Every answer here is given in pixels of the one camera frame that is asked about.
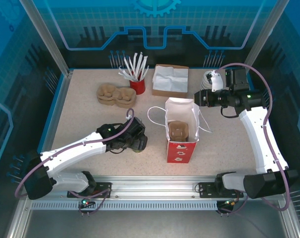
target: speckled countertop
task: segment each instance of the speckled countertop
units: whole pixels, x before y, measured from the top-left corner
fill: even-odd
[[[200,89],[204,69],[190,69],[189,93]],[[108,176],[206,176],[227,171],[255,171],[255,161],[248,135],[238,118],[226,119],[220,108],[201,108],[213,133],[200,131],[200,140],[188,164],[166,162],[165,130],[147,118],[148,108],[164,108],[166,97],[152,96],[154,69],[146,75],[146,91],[137,97],[133,107],[135,116],[146,126],[148,144],[142,153],[127,149],[120,155],[105,153],[80,161],[66,169],[69,172],[90,171],[93,175]],[[102,83],[129,86],[129,81],[118,75],[117,69],[76,69],[69,85],[52,148],[59,148],[92,133],[104,123],[124,122],[127,109],[102,105],[96,91]],[[225,109],[233,115],[234,109]],[[151,118],[164,123],[164,112],[153,109]]]

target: gear logo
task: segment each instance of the gear logo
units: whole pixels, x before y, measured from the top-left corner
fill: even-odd
[[[180,0],[133,0],[135,10],[139,10],[140,14],[145,13],[148,17],[163,16],[165,13],[170,14],[170,10],[176,9],[176,4],[181,3]]]
[[[0,0],[0,12],[7,22],[13,24],[20,16],[19,0]]]

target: white paper bag handle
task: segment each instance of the white paper bag handle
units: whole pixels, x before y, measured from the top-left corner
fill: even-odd
[[[164,127],[165,127],[165,125],[156,123],[156,122],[154,122],[154,121],[152,121],[152,120],[150,119],[150,117],[149,117],[149,111],[150,111],[152,108],[160,108],[160,109],[163,110],[163,111],[166,111],[166,110],[163,109],[163,108],[161,108],[161,107],[154,106],[154,107],[149,108],[149,109],[148,109],[148,113],[147,113],[148,119],[149,119],[152,123],[157,124],[157,125],[161,125],[161,126],[164,126]]]
[[[209,128],[209,125],[207,124],[207,121],[205,120],[205,118],[204,118],[204,117],[203,117],[203,115],[201,114],[201,111],[200,111],[200,115],[201,115],[201,118],[203,118],[204,122],[206,123],[206,125],[207,125],[208,129],[210,129],[210,128]],[[205,130],[205,129],[203,129],[203,128],[202,128],[202,127],[200,127],[200,126],[199,126],[199,128],[200,128],[200,129],[202,129],[203,131],[206,131],[206,132],[212,133],[211,131],[209,131],[209,130]]]

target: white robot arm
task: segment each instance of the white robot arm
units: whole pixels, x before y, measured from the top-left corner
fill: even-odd
[[[194,95],[194,101],[199,106],[221,106],[222,115],[223,108],[228,106],[235,108],[235,116],[223,116],[226,118],[239,117],[245,126],[255,158],[256,174],[246,175],[236,172],[219,174],[215,180],[218,191],[221,193],[221,189],[234,189],[246,192],[250,198],[284,193],[285,185],[280,170],[263,132],[263,121],[267,114],[265,100],[260,92],[249,89],[244,68],[227,69],[225,75],[226,87],[229,90],[201,90]],[[212,77],[214,81],[222,81],[219,74],[214,74]],[[273,150],[285,171],[288,184],[292,185],[297,179],[298,173],[296,170],[289,170],[287,162],[279,151],[269,122],[266,123],[266,129]]]
[[[41,198],[51,191],[73,191],[80,196],[94,194],[96,182],[89,172],[74,174],[62,171],[85,158],[112,150],[131,148],[141,152],[148,141],[144,132],[145,126],[133,117],[124,124],[104,124],[85,138],[62,148],[41,154],[29,152],[21,168],[21,176],[27,177],[24,185],[29,199]]]

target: white tissue paper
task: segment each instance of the white tissue paper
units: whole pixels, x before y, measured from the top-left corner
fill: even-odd
[[[188,91],[187,68],[155,67],[153,76],[153,89],[187,93]]]

